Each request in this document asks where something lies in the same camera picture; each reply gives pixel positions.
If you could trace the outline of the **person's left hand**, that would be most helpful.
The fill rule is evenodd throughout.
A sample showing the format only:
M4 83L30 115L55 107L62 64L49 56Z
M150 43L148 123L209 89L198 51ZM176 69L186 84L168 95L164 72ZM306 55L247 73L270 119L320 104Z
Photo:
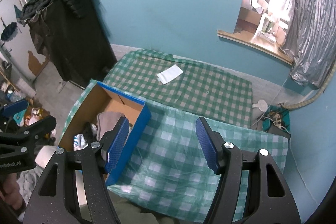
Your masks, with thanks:
M25 211L26 203L20 193L16 173L6 174L2 177L1 200L5 203L5 207L17 217Z

